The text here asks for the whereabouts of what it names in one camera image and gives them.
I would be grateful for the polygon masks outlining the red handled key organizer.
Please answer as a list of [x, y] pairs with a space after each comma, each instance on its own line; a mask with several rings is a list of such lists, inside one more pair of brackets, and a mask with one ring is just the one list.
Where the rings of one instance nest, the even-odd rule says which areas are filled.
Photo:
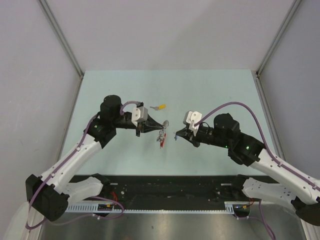
[[165, 140], [167, 137], [167, 128], [169, 126], [169, 121], [165, 120], [162, 124], [162, 129], [158, 133], [158, 137], [156, 139], [156, 142], [159, 143], [159, 148], [162, 149], [165, 145]]

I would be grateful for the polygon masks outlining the yellow tagged key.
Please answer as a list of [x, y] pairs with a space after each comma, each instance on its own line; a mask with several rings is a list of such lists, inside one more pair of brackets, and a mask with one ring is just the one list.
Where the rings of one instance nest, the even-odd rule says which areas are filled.
[[155, 110], [155, 111], [159, 111], [159, 110], [165, 109], [166, 105], [165, 104], [161, 104], [161, 105], [158, 105], [158, 106], [151, 106], [150, 108]]

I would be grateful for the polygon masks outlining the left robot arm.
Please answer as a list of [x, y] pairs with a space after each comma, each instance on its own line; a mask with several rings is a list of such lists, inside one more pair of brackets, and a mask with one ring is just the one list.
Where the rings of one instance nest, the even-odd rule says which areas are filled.
[[106, 96], [75, 146], [40, 176], [32, 174], [26, 179], [29, 207], [42, 214], [45, 220], [53, 222], [72, 204], [92, 197], [107, 199], [111, 188], [102, 175], [94, 174], [78, 183], [72, 183], [71, 179], [116, 136], [117, 129], [134, 130], [139, 137], [142, 133], [164, 128], [148, 114], [143, 102], [122, 103], [117, 95]]

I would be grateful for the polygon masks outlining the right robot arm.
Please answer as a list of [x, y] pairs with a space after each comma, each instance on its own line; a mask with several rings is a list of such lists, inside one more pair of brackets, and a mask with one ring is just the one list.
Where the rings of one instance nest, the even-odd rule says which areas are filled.
[[202, 114], [189, 111], [185, 127], [176, 136], [198, 148], [201, 144], [226, 148], [228, 156], [238, 165], [258, 170], [275, 183], [266, 183], [245, 175], [237, 175], [230, 188], [231, 196], [242, 201], [245, 197], [265, 200], [294, 211], [305, 222], [320, 224], [320, 181], [274, 155], [265, 143], [240, 130], [240, 124], [228, 113], [217, 115], [213, 126], [204, 126]]

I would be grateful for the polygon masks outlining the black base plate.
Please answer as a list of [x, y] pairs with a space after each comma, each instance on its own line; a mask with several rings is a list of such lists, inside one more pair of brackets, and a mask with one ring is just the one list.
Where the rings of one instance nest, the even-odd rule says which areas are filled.
[[118, 199], [134, 197], [173, 198], [200, 197], [218, 201], [250, 201], [239, 190], [232, 189], [234, 175], [103, 175]]

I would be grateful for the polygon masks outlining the right aluminium frame post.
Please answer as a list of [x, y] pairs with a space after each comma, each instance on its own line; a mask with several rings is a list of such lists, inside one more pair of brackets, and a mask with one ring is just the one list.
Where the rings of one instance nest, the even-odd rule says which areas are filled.
[[261, 63], [259, 64], [257, 70], [255, 71], [255, 75], [259, 78], [264, 71], [266, 65], [270, 61], [272, 55], [274, 54], [275, 50], [277, 49], [278, 45], [280, 44], [283, 36], [285, 35], [289, 25], [291, 24], [292, 20], [294, 19], [298, 9], [300, 8], [301, 4], [304, 0], [294, 0], [286, 13], [283, 21], [280, 24], [279, 29], [277, 30], [274, 38], [270, 46], [268, 47], [264, 57], [262, 58]]

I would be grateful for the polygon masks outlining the aluminium frame post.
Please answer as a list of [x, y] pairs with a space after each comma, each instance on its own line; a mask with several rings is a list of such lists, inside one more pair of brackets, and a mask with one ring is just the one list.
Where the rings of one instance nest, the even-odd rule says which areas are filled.
[[37, 3], [39, 4], [44, 16], [46, 17], [53, 33], [55, 34], [57, 40], [60, 43], [60, 46], [64, 50], [67, 58], [71, 62], [71, 65], [73, 66], [74, 70], [76, 71], [77, 75], [83, 79], [84, 77], [84, 71], [82, 70], [65, 34], [63, 33], [63, 30], [60, 27], [60, 24], [58, 23], [49, 3], [47, 0], [37, 0]]
[[283, 21], [280, 24], [279, 29], [277, 30], [274, 38], [270, 46], [268, 47], [264, 57], [262, 58], [261, 63], [259, 64], [257, 70], [255, 71], [255, 75], [259, 78], [264, 71], [266, 65], [270, 61], [272, 55], [274, 54], [275, 50], [277, 49], [278, 45], [280, 44], [283, 36], [285, 35], [289, 25], [291, 24], [292, 20], [294, 19], [298, 9], [300, 8], [301, 4], [304, 0], [294, 0], [286, 13]]

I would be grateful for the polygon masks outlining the left aluminium frame post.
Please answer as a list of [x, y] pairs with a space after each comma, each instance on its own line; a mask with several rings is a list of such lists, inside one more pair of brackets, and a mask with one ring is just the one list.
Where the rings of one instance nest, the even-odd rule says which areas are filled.
[[67, 58], [71, 62], [71, 65], [73, 66], [74, 70], [76, 71], [77, 75], [83, 79], [84, 77], [84, 71], [82, 70], [65, 34], [63, 33], [63, 30], [60, 27], [60, 24], [58, 23], [49, 3], [47, 0], [37, 0], [37, 3], [39, 4], [44, 16], [46, 17], [53, 33], [55, 34], [57, 40], [60, 43], [60, 46], [64, 50]]

